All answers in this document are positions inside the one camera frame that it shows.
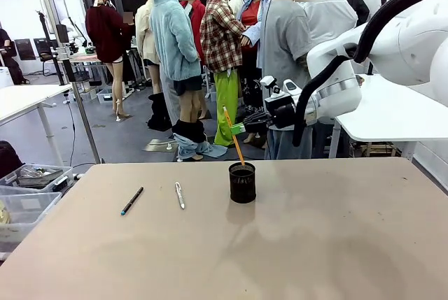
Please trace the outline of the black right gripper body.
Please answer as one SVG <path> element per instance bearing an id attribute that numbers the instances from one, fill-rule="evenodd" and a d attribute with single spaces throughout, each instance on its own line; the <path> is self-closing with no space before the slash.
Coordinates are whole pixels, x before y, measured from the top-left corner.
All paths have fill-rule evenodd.
<path id="1" fill-rule="evenodd" d="M 270 129 L 292 129 L 295 124 L 295 104 L 291 95 L 268 97 L 265 107 L 270 116 Z"/>

